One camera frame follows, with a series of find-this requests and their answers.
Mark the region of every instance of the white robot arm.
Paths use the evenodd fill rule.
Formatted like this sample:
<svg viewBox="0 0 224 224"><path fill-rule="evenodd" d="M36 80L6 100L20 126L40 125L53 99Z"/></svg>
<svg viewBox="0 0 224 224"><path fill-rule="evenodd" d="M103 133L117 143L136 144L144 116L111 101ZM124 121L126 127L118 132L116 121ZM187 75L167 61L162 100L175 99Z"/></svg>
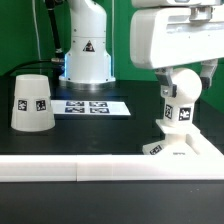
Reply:
<svg viewBox="0 0 224 224"><path fill-rule="evenodd" d="M63 0L48 0L52 7ZM62 86L98 90L113 86L111 57L106 51L105 10L92 0L68 0L71 13L71 49L65 55Z"/></svg>
<svg viewBox="0 0 224 224"><path fill-rule="evenodd" d="M214 0L132 0L132 3L147 8L138 10L132 18L132 62L138 68L156 70L165 99L163 119L157 120L165 140L143 146L143 152L220 155L192 120L202 86L211 85L218 58L224 57L224 6ZM193 62L202 62L202 82L190 69L173 70L173 66Z"/></svg>
<svg viewBox="0 0 224 224"><path fill-rule="evenodd" d="M155 6L155 1L133 2L136 7ZM176 7L176 1L175 7L166 7L172 2L163 0L158 4L164 7L138 10L132 18L130 40L134 65L157 69L157 77L169 96L175 96L176 88L169 77L170 67L203 62L201 77L206 89L211 86L217 58L224 57L224 7L213 6L220 1L188 1L186 7Z"/></svg>

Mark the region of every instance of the cable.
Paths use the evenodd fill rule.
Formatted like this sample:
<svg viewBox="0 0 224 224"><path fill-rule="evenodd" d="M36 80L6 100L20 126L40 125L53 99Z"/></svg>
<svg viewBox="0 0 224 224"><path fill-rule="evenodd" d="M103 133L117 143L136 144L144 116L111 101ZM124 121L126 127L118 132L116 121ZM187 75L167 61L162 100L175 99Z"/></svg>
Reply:
<svg viewBox="0 0 224 224"><path fill-rule="evenodd" d="M35 33L36 33L36 39L37 39L38 58L39 58L39 60L41 60L40 37L39 37L39 31L38 31L38 26L37 26L37 15L36 15L35 0L32 0L32 8L33 8L34 27L35 27Z"/></svg>
<svg viewBox="0 0 224 224"><path fill-rule="evenodd" d="M52 34L53 34L53 41L54 41L54 46L55 46L55 56L57 58L64 58L64 52L62 50L61 43L60 43L54 8L56 5L61 4L62 2L63 1L54 2L53 0L45 1L45 5L46 5L49 19L50 19L51 30L52 30Z"/></svg>
<svg viewBox="0 0 224 224"><path fill-rule="evenodd" d="M32 70L32 69L52 69L53 67L25 67L25 68L17 68L17 70Z"/></svg>
<svg viewBox="0 0 224 224"><path fill-rule="evenodd" d="M112 0L112 76L115 77L115 72L114 72L114 69L115 69L115 53L114 53L114 50L115 50L115 46L114 46L114 18L115 18L115 5L114 5L114 0Z"/></svg>
<svg viewBox="0 0 224 224"><path fill-rule="evenodd" d="M21 67L27 66L27 65L34 65L34 64L41 64L41 63L49 63L51 60L38 60L38 61L29 61L22 64L17 65L16 67L10 69L9 71L5 72L3 76L10 76L14 71L20 69Z"/></svg>

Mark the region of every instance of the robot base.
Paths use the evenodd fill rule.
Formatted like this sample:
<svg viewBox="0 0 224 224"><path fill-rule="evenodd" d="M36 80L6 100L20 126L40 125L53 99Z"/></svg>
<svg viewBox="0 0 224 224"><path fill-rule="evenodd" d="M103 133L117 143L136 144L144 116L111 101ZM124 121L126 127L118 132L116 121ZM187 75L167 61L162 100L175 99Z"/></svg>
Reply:
<svg viewBox="0 0 224 224"><path fill-rule="evenodd" d="M78 83L78 82L70 82L66 80L59 80L60 86L77 89L77 90L91 90L91 91L98 91L103 89L111 89L115 87L115 78L111 81L104 82L104 83Z"/></svg>
<svg viewBox="0 0 224 224"><path fill-rule="evenodd" d="M145 155L223 157L193 124L176 128L166 126L163 120L156 120L156 123L166 135L165 140L144 145Z"/></svg>

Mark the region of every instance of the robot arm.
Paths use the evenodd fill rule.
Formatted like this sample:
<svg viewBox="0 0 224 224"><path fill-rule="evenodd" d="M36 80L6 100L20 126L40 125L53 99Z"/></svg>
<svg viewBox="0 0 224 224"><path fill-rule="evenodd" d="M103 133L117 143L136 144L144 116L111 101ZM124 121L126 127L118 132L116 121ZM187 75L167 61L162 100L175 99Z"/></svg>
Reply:
<svg viewBox="0 0 224 224"><path fill-rule="evenodd" d="M61 54L53 14L64 0L45 0L51 19L56 54ZM77 89L98 90L114 85L111 57L106 51L105 10L92 0L68 0L71 13L71 49L65 55L65 72L60 84Z"/></svg>
<svg viewBox="0 0 224 224"><path fill-rule="evenodd" d="M160 6L134 14L130 49L136 67L156 69L161 95L175 97L171 68L194 62L202 62L203 88L209 88L218 58L224 57L221 1L133 0L132 3L135 7Z"/></svg>

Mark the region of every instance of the warning label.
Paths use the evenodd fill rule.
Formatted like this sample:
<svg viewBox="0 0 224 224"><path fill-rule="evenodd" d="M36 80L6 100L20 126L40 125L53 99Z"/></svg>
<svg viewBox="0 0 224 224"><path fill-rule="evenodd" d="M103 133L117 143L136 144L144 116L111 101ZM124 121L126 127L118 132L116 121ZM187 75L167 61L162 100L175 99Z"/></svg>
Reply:
<svg viewBox="0 0 224 224"><path fill-rule="evenodd" d="M89 42L86 44L86 46L85 46L85 48L83 49L83 51L85 51L85 52L95 52L95 50L94 50L94 48L93 48L93 45L92 45L91 41L89 41Z"/></svg>

